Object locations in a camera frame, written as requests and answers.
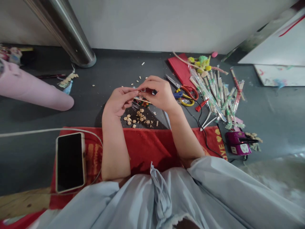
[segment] person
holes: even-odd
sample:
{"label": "person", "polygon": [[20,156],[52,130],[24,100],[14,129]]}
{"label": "person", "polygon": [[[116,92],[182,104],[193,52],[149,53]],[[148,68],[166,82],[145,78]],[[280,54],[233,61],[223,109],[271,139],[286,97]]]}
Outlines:
{"label": "person", "polygon": [[[137,95],[168,113],[184,168],[160,173],[151,165],[151,175],[131,177],[120,116]],[[169,83],[157,76],[137,89],[115,89],[102,129],[103,182],[85,187],[49,228],[304,228],[304,209],[224,159],[205,156]]]}

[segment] hand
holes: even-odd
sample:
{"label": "hand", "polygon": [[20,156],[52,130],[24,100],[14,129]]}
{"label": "hand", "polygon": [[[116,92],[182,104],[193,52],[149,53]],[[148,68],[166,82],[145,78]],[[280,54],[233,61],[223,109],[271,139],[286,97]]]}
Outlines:
{"label": "hand", "polygon": [[104,113],[121,117],[126,108],[131,107],[133,98],[138,95],[138,91],[131,87],[119,87],[114,89],[108,99]]}
{"label": "hand", "polygon": [[[175,111],[180,107],[174,98],[169,82],[158,76],[148,77],[137,90],[140,91],[140,96],[148,99],[153,105],[167,113]],[[156,90],[158,93],[153,95],[152,90]]]}

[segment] wooden block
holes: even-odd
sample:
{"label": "wooden block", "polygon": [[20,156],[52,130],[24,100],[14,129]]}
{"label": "wooden block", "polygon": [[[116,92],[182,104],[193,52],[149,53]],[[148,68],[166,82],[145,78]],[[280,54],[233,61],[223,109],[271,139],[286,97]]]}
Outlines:
{"label": "wooden block", "polygon": [[41,188],[0,197],[0,220],[48,209],[51,188]]}

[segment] black cord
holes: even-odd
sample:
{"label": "black cord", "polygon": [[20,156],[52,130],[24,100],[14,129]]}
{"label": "black cord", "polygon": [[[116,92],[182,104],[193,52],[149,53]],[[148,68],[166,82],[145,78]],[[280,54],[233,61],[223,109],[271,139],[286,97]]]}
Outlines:
{"label": "black cord", "polygon": [[[200,115],[199,115],[199,118],[198,118],[198,120],[196,119],[197,124],[198,124],[198,127],[201,128],[202,125],[200,124],[200,118],[201,118],[201,116],[202,116],[202,106],[201,106],[201,104],[200,104],[198,101],[196,101],[196,100],[194,100],[194,99],[190,99],[190,98],[187,98],[187,99],[193,100],[194,102],[198,103],[199,106],[200,106],[200,108],[201,108],[201,113],[200,113]],[[223,156],[221,156],[219,153],[217,153],[215,150],[212,150],[212,149],[209,147],[209,145],[207,144],[207,133],[206,133],[205,129],[203,129],[203,131],[204,131],[204,134],[205,134],[205,136],[206,136],[205,142],[206,142],[207,148],[208,148],[209,150],[211,150],[212,152],[216,153],[218,156],[220,156],[220,157],[223,159]]]}

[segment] pink ball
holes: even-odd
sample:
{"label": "pink ball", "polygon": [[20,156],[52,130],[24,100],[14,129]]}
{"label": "pink ball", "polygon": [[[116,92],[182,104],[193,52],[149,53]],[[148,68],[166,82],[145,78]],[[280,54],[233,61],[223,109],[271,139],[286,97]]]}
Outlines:
{"label": "pink ball", "polygon": [[218,55],[218,52],[213,52],[211,56],[212,56],[212,58],[215,58],[215,57],[217,57],[217,55]]}

